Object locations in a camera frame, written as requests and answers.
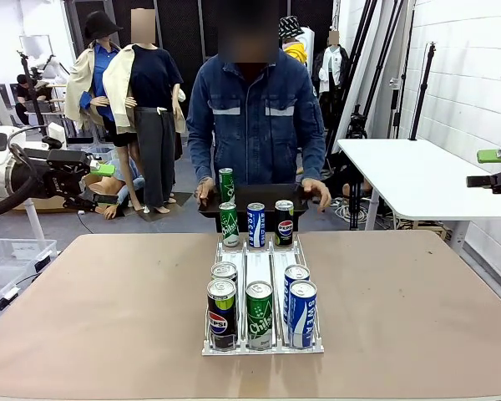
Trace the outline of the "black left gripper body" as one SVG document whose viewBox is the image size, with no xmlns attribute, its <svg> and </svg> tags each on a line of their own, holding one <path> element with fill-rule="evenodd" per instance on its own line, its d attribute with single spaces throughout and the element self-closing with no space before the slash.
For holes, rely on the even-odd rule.
<svg viewBox="0 0 501 401">
<path fill-rule="evenodd" d="M 91 162 L 92 158 L 83 151 L 50 150 L 43 174 L 47 195 L 65 199 L 82 195 L 85 190 L 83 178 L 90 173 Z"/>
</svg>

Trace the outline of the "green Chilsung cider can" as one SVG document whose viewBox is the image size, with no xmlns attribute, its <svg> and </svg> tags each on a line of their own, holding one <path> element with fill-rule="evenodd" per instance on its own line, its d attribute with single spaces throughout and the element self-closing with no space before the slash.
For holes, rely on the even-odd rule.
<svg viewBox="0 0 501 401">
<path fill-rule="evenodd" d="M 222 203 L 235 202 L 235 182 L 231 168 L 219 169 L 220 199 Z"/>
<path fill-rule="evenodd" d="M 221 203 L 219 209 L 221 233 L 224 245 L 228 247 L 238 246 L 240 237 L 235 203 L 230 201 Z"/>
<path fill-rule="evenodd" d="M 272 345 L 273 295 L 268 282 L 251 282 L 245 290 L 247 334 L 251 349 L 266 350 Z"/>
</svg>

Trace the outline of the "black serving tray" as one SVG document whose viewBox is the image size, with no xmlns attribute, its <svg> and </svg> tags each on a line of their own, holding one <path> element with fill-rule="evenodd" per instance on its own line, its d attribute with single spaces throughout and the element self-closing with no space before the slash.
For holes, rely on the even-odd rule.
<svg viewBox="0 0 501 401">
<path fill-rule="evenodd" d="M 250 203 L 261 203 L 266 213 L 273 213 L 275 203 L 280 200 L 292 201 L 296 216 L 304 214 L 308 209 L 307 202 L 311 195 L 297 183 L 269 185 L 240 185 L 235 188 L 235 205 L 238 216 L 246 215 Z"/>
</svg>

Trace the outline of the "person's right forearm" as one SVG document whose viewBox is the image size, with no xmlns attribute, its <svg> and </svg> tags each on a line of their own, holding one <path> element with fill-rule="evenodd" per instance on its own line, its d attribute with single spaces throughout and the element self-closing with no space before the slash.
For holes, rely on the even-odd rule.
<svg viewBox="0 0 501 401">
<path fill-rule="evenodd" d="M 213 177 L 211 168 L 212 139 L 189 135 L 188 148 L 198 183 Z"/>
</svg>

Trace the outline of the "person's left forearm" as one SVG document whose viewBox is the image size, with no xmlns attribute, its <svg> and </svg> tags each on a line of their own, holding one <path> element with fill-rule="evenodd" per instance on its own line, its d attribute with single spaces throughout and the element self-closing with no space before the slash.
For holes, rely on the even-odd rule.
<svg viewBox="0 0 501 401">
<path fill-rule="evenodd" d="M 321 170 L 325 163 L 326 146 L 322 136 L 310 138 L 301 147 L 303 179 L 321 179 Z"/>
</svg>

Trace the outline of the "seated person in black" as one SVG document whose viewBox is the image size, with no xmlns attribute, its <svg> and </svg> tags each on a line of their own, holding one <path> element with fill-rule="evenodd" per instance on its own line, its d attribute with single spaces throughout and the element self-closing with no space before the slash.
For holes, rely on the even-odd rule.
<svg viewBox="0 0 501 401">
<path fill-rule="evenodd" d="M 32 81 L 33 88 L 35 90 L 35 96 L 32 96 L 29 92 L 28 79 L 25 74 L 19 74 L 17 76 L 17 103 L 15 104 L 15 110 L 18 118 L 23 123 L 23 125 L 29 125 L 28 116 L 26 114 L 27 109 L 25 107 L 25 103 L 27 101 L 46 101 L 51 99 L 52 90 L 45 84 L 43 86 L 39 86 L 36 80 Z"/>
</svg>

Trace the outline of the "person in denim jacket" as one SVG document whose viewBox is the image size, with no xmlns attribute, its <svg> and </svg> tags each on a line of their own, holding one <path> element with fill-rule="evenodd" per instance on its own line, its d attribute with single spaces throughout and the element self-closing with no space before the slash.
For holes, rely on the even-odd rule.
<svg viewBox="0 0 501 401">
<path fill-rule="evenodd" d="M 301 147 L 324 138 L 304 64 L 280 46 L 277 0 L 216 0 L 218 53 L 196 74 L 189 135 L 212 139 L 211 168 L 236 185 L 293 184 Z"/>
</svg>

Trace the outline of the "person's right hand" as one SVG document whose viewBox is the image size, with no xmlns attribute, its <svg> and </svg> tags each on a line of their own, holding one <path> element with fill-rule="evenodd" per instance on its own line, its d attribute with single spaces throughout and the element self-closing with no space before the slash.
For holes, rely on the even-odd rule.
<svg viewBox="0 0 501 401">
<path fill-rule="evenodd" d="M 199 205 L 206 206 L 211 192 L 215 191 L 215 181 L 212 177 L 204 177 L 200 180 L 195 190 L 195 199 Z"/>
</svg>

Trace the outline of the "person's left hand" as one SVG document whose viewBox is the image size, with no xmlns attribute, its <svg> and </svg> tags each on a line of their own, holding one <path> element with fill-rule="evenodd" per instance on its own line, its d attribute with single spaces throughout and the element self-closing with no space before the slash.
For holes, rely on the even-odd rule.
<svg viewBox="0 0 501 401">
<path fill-rule="evenodd" d="M 301 186 L 306 195 L 319 199 L 319 206 L 317 209 L 320 212 L 323 212 L 331 204 L 331 193 L 323 182 L 305 178 L 301 181 Z"/>
</svg>

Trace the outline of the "tan mannequin torso lying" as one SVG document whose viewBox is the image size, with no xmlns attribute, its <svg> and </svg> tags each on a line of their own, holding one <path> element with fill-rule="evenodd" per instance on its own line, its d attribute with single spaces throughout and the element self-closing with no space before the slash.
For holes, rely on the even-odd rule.
<svg viewBox="0 0 501 401">
<path fill-rule="evenodd" d="M 112 220 L 115 217 L 124 216 L 124 209 L 129 207 L 131 198 L 129 188 L 124 181 L 124 175 L 120 170 L 118 159 L 109 162 L 115 168 L 112 176 L 88 175 L 86 177 L 87 187 L 99 195 L 116 195 L 118 201 L 114 205 L 98 206 L 95 211 L 104 216 L 106 220 Z"/>
</svg>

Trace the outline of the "brown cardboard box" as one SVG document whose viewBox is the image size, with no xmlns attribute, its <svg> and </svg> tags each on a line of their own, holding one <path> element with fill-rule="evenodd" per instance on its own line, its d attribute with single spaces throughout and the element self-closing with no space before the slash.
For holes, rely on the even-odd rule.
<svg viewBox="0 0 501 401">
<path fill-rule="evenodd" d="M 59 213 L 64 211 L 64 199 L 60 196 L 54 196 L 49 199 L 32 198 L 31 201 L 37 212 L 41 213 Z"/>
</svg>

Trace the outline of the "wooden pallet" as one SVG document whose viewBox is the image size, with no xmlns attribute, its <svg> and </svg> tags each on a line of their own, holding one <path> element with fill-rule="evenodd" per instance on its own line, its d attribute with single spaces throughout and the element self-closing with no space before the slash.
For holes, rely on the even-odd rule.
<svg viewBox="0 0 501 401">
<path fill-rule="evenodd" d="M 443 241 L 447 239 L 448 230 L 443 223 L 437 221 L 411 221 L 408 219 L 400 219 L 394 217 L 393 229 L 394 230 L 422 230 L 431 231 L 439 236 Z"/>
</svg>

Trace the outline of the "white folding table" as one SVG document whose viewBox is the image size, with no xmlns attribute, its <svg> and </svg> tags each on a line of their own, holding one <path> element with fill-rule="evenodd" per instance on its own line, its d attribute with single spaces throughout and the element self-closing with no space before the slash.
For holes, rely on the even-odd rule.
<svg viewBox="0 0 501 401">
<path fill-rule="evenodd" d="M 427 140 L 341 139 L 339 148 L 372 186 L 365 229 L 374 227 L 378 200 L 410 221 L 450 221 L 459 253 L 471 221 L 501 220 L 501 195 L 468 188 L 487 172 Z"/>
</svg>

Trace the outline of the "black upright light stand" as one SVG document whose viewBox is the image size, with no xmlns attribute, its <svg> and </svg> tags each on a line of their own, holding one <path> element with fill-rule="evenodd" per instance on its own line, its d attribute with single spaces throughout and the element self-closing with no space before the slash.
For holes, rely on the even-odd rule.
<svg viewBox="0 0 501 401">
<path fill-rule="evenodd" d="M 424 70 L 423 70 L 423 75 L 422 75 L 422 80 L 419 85 L 419 90 L 418 90 L 418 95 L 417 95 L 417 102 L 416 102 L 416 107 L 414 110 L 413 114 L 413 119 L 412 119 L 412 126 L 409 132 L 408 139 L 410 141 L 415 141 L 417 139 L 417 133 L 418 133 L 418 126 L 419 122 L 421 119 L 421 114 L 423 110 L 423 103 L 425 99 L 425 95 L 427 92 L 428 88 L 428 79 L 433 63 L 433 58 L 436 53 L 436 43 L 431 42 L 428 47 L 428 51 L 426 52 L 426 60 L 424 63 Z"/>
</svg>

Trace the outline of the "mannequin with beige coat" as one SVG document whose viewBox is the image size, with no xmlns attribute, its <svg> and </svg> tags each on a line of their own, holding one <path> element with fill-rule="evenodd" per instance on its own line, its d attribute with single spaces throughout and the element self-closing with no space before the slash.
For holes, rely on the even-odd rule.
<svg viewBox="0 0 501 401">
<path fill-rule="evenodd" d="M 75 123 L 90 121 L 104 128 L 107 138 L 116 145 L 114 117 L 103 84 L 104 72 L 120 51 L 110 36 L 89 40 L 76 59 L 67 82 L 64 111 Z"/>
</svg>

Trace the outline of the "mannequin with navy tee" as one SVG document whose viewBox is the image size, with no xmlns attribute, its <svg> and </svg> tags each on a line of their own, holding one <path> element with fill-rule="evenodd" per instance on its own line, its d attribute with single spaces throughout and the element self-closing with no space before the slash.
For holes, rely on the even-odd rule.
<svg viewBox="0 0 501 401">
<path fill-rule="evenodd" d="M 144 205 L 166 214 L 175 183 L 176 129 L 182 117 L 179 91 L 183 79 L 168 51 L 155 45 L 156 11 L 130 11 L 131 44 L 122 48 L 103 75 L 117 135 L 135 134 L 136 163 L 144 177 Z"/>
</svg>

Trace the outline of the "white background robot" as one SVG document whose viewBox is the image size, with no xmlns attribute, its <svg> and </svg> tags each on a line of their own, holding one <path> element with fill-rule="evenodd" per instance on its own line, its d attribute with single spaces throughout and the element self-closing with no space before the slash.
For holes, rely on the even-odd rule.
<svg viewBox="0 0 501 401">
<path fill-rule="evenodd" d="M 28 64 L 29 71 L 37 80 L 52 81 L 57 84 L 66 84 L 68 81 L 68 70 L 52 53 L 43 53 L 37 58 L 30 57 Z"/>
</svg>

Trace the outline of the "black leaning stand pole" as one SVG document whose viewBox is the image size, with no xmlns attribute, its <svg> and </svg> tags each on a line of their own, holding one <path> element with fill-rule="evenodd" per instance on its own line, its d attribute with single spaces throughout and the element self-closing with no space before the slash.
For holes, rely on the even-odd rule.
<svg viewBox="0 0 501 401">
<path fill-rule="evenodd" d="M 363 117 L 364 117 L 364 138 L 367 138 L 372 133 L 372 106 L 376 99 L 377 93 L 380 88 L 382 72 L 385 68 L 387 61 L 387 56 L 389 54 L 390 48 L 392 46 L 392 40 L 396 32 L 397 23 L 399 21 L 403 4 L 405 0 L 382 0 L 382 5 L 386 5 L 388 2 L 393 1 L 392 9 L 387 19 L 386 32 L 382 38 L 381 46 L 378 48 L 378 58 L 377 63 L 374 66 L 371 84 L 367 92 L 366 103 L 364 104 Z"/>
<path fill-rule="evenodd" d="M 405 87 L 406 87 L 406 81 L 407 81 L 408 61 L 409 61 L 411 42 L 412 42 L 412 28 L 413 28 L 413 22 L 414 22 L 414 15 L 415 15 L 415 8 L 413 8 L 411 11 L 410 19 L 409 19 L 409 22 L 407 25 L 408 31 L 407 31 L 406 47 L 404 49 L 405 50 L 404 58 L 403 58 L 403 63 L 402 63 L 401 85 L 400 85 L 400 90 L 399 90 L 399 95 L 398 95 L 396 113 L 394 114 L 393 123 L 392 123 L 393 138 L 394 139 L 397 139 L 399 137 L 399 131 L 400 131 L 400 123 L 401 123 L 401 118 L 402 118 L 402 106 L 403 106 L 404 93 L 405 93 Z"/>
<path fill-rule="evenodd" d="M 337 118 L 331 130 L 326 137 L 326 162 L 330 163 L 331 156 L 336 152 L 334 149 L 337 134 L 341 131 L 340 125 L 344 120 L 346 115 L 345 108 L 348 100 L 348 96 L 351 92 L 352 81 L 356 74 L 357 65 L 359 63 L 360 57 L 362 56 L 363 47 L 366 41 L 367 32 L 371 26 L 372 16 L 374 14 L 377 5 L 377 0 L 366 0 L 364 7 L 362 9 L 362 15 L 356 35 L 354 38 L 354 43 L 351 51 L 351 57 L 347 62 L 347 77 L 340 89 L 340 102 L 338 105 Z"/>
</svg>

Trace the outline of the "small black tripod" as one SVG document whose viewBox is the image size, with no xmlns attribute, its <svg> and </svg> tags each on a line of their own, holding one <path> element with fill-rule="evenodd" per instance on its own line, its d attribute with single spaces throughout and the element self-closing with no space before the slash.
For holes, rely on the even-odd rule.
<svg viewBox="0 0 501 401">
<path fill-rule="evenodd" d="M 347 128 L 346 138 L 347 139 L 366 139 L 366 122 L 367 117 L 360 113 L 361 105 L 357 104 L 351 114 L 350 124 Z"/>
</svg>

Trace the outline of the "black brimmed hat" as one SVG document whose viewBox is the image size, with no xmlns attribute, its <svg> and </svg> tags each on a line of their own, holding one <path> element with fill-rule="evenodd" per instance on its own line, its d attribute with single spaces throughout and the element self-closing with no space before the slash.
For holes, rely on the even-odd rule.
<svg viewBox="0 0 501 401">
<path fill-rule="evenodd" d="M 123 28 L 114 23 L 106 12 L 98 10 L 90 13 L 84 26 L 84 36 L 87 40 L 108 37 L 113 33 L 121 31 Z"/>
</svg>

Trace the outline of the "black Pepsi can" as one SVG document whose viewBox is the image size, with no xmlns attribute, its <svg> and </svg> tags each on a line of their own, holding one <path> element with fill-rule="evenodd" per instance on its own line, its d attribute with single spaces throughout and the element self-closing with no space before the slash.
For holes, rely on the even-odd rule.
<svg viewBox="0 0 501 401">
<path fill-rule="evenodd" d="M 212 266 L 210 269 L 212 279 L 230 279 L 238 287 L 238 270 L 234 263 L 230 261 L 220 261 Z"/>
<path fill-rule="evenodd" d="M 275 203 L 275 244 L 290 246 L 293 242 L 294 204 L 291 200 L 278 200 Z"/>
<path fill-rule="evenodd" d="M 236 285 L 228 278 L 213 279 L 207 286 L 208 320 L 213 348 L 228 351 L 238 339 Z"/>
</svg>

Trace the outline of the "blue Pocari Sweat can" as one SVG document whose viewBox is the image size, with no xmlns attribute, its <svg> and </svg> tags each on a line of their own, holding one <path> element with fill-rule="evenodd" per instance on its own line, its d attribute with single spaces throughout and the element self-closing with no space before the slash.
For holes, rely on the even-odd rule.
<svg viewBox="0 0 501 401">
<path fill-rule="evenodd" d="M 301 264 L 289 265 L 284 271 L 283 321 L 287 322 L 289 312 L 290 287 L 294 281 L 310 280 L 309 269 Z"/>
<path fill-rule="evenodd" d="M 292 348 L 312 346 L 316 320 L 316 285 L 308 280 L 295 280 L 289 291 L 287 328 Z"/>
<path fill-rule="evenodd" d="M 248 238 L 251 248 L 262 248 L 266 244 L 265 206 L 259 202 L 247 206 Z"/>
</svg>

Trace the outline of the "white can dispenser rack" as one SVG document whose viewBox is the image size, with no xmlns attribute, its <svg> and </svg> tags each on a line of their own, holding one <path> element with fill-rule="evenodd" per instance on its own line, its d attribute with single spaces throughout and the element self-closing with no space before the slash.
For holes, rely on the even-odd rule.
<svg viewBox="0 0 501 401">
<path fill-rule="evenodd" d="M 267 243 L 262 248 L 251 248 L 248 246 L 248 241 L 246 240 L 241 242 L 240 247 L 234 248 L 226 247 L 222 241 L 218 241 L 215 262 L 234 265 L 237 270 L 238 334 L 232 348 L 222 350 L 216 347 L 213 331 L 210 329 L 214 319 L 210 317 L 209 313 L 206 313 L 205 340 L 202 348 L 204 356 L 324 352 L 318 320 L 315 321 L 311 345 L 308 348 L 294 348 L 291 346 L 289 329 L 283 321 L 285 270 L 290 265 L 297 263 L 306 264 L 304 252 L 297 237 L 294 238 L 293 244 L 287 248 L 275 246 L 271 235 L 267 237 Z M 247 321 L 248 307 L 245 299 L 245 290 L 250 283 L 255 281 L 267 282 L 272 286 L 271 345 L 265 349 L 253 348 L 251 346 L 251 330 Z"/>
</svg>

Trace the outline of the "mannequin with white shirt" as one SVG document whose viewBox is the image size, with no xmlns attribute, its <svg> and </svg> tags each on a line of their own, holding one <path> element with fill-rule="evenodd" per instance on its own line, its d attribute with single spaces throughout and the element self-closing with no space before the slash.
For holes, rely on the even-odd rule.
<svg viewBox="0 0 501 401">
<path fill-rule="evenodd" d="M 347 51 L 340 45 L 340 33 L 331 30 L 327 47 L 314 59 L 312 83 L 317 90 L 326 130 L 333 128 L 339 110 L 340 89 L 347 77 Z"/>
</svg>

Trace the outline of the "mannequin with yellow hoodie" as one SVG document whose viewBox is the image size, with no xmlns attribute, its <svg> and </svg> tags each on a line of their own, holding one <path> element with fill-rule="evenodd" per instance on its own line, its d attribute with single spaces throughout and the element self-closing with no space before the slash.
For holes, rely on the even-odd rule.
<svg viewBox="0 0 501 401">
<path fill-rule="evenodd" d="M 295 58 L 300 63 L 307 65 L 308 54 L 305 50 L 304 43 L 297 39 L 299 36 L 297 36 L 296 38 L 279 40 L 281 42 L 281 47 L 286 54 Z"/>
</svg>

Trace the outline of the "patterned bucket hat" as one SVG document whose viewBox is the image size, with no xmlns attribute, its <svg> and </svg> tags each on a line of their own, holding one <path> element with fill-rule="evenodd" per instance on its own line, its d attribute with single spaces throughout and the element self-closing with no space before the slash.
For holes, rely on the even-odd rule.
<svg viewBox="0 0 501 401">
<path fill-rule="evenodd" d="M 285 16 L 279 21 L 279 39 L 296 38 L 302 35 L 304 31 L 296 16 Z"/>
</svg>

